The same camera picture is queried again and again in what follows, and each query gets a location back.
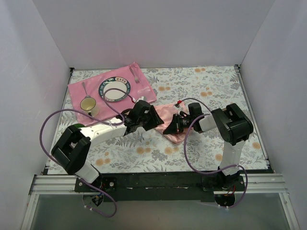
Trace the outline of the salmon pink satin napkin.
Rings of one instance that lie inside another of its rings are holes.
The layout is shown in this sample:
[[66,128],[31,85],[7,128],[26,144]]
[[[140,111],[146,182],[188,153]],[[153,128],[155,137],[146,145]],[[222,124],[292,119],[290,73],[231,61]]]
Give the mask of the salmon pink satin napkin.
[[[155,106],[155,109],[164,122],[164,124],[157,126],[155,130],[158,131],[160,134],[163,134],[164,130],[170,125],[173,118],[173,114],[178,113],[178,110],[173,106],[173,104],[157,105]],[[180,144],[184,141],[187,130],[188,128],[184,128],[184,131],[182,133],[163,135],[171,142],[175,144]]]

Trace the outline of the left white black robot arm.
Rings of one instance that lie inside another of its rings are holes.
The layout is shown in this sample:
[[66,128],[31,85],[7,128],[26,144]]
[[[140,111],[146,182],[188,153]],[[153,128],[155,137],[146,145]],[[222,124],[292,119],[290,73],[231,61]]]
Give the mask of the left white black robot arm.
[[131,109],[126,109],[109,121],[93,126],[75,124],[67,127],[51,150],[51,156],[67,174],[85,181],[90,191],[102,186],[101,173],[87,161],[91,147],[113,138],[124,137],[139,127],[148,131],[164,124],[155,107],[139,100]]

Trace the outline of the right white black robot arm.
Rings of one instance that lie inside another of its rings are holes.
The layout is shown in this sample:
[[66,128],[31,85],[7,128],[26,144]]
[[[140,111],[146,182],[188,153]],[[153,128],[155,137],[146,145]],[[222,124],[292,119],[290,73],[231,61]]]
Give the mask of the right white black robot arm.
[[235,103],[224,109],[212,110],[209,114],[202,112],[200,103],[189,104],[188,110],[188,113],[174,114],[163,134],[179,134],[185,128],[187,132],[193,129],[198,133],[217,128],[224,140],[222,161],[218,170],[201,172],[194,167],[191,169],[202,174],[202,187],[208,191],[213,189],[226,191],[233,188],[241,181],[239,162],[245,142],[254,131],[252,122]]

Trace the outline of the white plate dark rim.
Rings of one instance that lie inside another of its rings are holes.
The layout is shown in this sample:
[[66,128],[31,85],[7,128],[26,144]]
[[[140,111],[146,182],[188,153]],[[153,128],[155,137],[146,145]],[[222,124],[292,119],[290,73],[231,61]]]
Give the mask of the white plate dark rim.
[[103,80],[98,88],[100,97],[112,103],[122,101],[130,91],[130,82],[123,77],[111,77]]

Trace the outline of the silver fork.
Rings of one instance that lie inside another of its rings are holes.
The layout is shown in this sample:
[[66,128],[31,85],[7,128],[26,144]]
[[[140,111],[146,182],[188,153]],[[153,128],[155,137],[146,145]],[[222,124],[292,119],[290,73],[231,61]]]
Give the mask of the silver fork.
[[134,81],[135,81],[136,83],[139,83],[139,82],[140,82],[140,81],[139,81],[139,78],[138,78],[138,76],[134,73],[132,67],[129,67],[129,70],[130,70],[130,72],[132,73],[132,75],[133,75],[133,77],[134,77]]

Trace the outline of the pink floral placemat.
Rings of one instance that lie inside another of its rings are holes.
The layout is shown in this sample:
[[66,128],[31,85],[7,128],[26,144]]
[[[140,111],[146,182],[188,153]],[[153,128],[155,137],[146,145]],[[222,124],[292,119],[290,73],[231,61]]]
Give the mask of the pink floral placemat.
[[[132,67],[134,73],[139,78],[139,83],[136,83],[134,81],[134,77],[132,73],[129,70],[129,67]],[[132,63],[129,66],[121,67],[119,69],[114,69],[90,78],[87,78],[83,81],[79,81],[76,83],[72,83],[68,85],[70,98],[72,102],[72,107],[75,110],[82,111],[80,108],[80,102],[85,97],[85,92],[82,87],[82,82],[85,83],[87,93],[96,100],[98,108],[99,108],[99,114],[96,116],[96,118],[100,120],[106,120],[113,118],[117,115],[115,111],[113,111],[111,108],[109,108],[105,101],[100,97],[98,93],[98,88],[103,80],[106,80],[111,77],[123,77],[127,79],[130,82],[131,85],[131,91],[129,93],[130,96],[132,96],[134,99],[139,99],[141,96],[146,97],[146,101],[149,103],[153,103],[157,100],[156,95],[146,79],[145,75],[141,71],[139,65],[137,63]],[[128,97],[123,99],[119,102],[108,102],[110,105],[116,109],[118,112],[122,112],[125,109],[132,108],[134,106],[134,103],[132,100]]]

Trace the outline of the cream enamel mug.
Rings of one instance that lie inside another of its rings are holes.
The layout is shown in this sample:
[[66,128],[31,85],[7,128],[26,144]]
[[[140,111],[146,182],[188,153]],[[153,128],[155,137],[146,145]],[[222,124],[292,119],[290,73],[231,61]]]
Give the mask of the cream enamel mug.
[[99,108],[97,102],[92,97],[86,97],[80,102],[80,108],[92,117],[96,117],[99,114]]

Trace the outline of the silver spoon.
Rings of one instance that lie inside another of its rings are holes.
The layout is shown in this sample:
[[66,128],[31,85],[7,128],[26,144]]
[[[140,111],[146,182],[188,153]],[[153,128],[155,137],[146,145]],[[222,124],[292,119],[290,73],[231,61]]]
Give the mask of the silver spoon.
[[91,98],[91,96],[87,93],[87,90],[86,90],[86,86],[85,86],[85,83],[84,82],[82,82],[82,87],[83,87],[83,89],[84,89],[84,92],[85,92],[85,99],[87,99],[87,98]]

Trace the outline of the green interior floral mug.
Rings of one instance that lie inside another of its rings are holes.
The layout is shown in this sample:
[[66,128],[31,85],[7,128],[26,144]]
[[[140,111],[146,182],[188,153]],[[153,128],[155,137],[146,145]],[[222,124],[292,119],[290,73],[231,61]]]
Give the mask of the green interior floral mug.
[[83,128],[83,127],[85,127],[85,126],[82,125],[82,124],[74,124],[73,126],[76,127],[76,128]]

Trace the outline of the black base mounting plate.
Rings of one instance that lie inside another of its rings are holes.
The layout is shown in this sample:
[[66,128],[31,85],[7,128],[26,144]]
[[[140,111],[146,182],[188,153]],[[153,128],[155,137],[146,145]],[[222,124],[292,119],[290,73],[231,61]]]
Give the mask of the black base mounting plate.
[[77,179],[74,191],[98,193],[96,205],[102,201],[201,201],[221,206],[235,203],[235,192],[245,192],[246,176],[241,172],[225,176],[221,172],[202,175],[197,172],[108,173],[98,176],[90,185]]

